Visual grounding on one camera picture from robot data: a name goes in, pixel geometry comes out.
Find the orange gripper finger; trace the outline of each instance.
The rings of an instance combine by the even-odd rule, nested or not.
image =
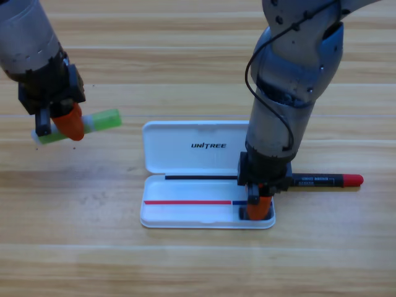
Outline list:
[[[260,202],[257,205],[248,204],[246,212],[250,220],[263,220],[270,210],[272,197],[260,197]]]
[[[84,138],[84,124],[81,116],[81,107],[78,103],[74,103],[73,109],[69,114],[52,118],[52,120],[60,133],[74,141],[80,141]]]

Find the robotic arm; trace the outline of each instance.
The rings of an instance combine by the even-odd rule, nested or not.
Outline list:
[[[84,137],[79,103],[84,85],[38,0],[0,0],[0,65],[18,82],[19,101],[36,119],[36,133]]]
[[[270,199],[291,182],[316,100],[333,79],[343,51],[342,19],[379,0],[262,0],[269,26],[246,69],[255,100],[241,153],[238,184],[248,188],[248,216],[264,219]],[[248,70],[256,91],[248,83]]]

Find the wooden table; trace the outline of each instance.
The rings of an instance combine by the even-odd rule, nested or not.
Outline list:
[[[1,296],[396,296],[395,1],[346,19],[343,62],[293,163],[361,173],[363,187],[283,193],[267,231],[139,222],[144,123],[248,119],[261,1],[42,3],[84,79],[84,113],[119,108],[124,126],[38,148],[1,74]]]

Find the black marker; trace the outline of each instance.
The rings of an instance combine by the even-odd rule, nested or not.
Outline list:
[[[363,177],[358,174],[293,174],[291,187],[360,187]]]

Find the white plastic case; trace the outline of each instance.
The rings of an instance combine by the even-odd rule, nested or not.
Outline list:
[[[267,229],[239,219],[247,194],[237,185],[248,121],[153,121],[143,127],[145,181],[140,221],[149,228]]]

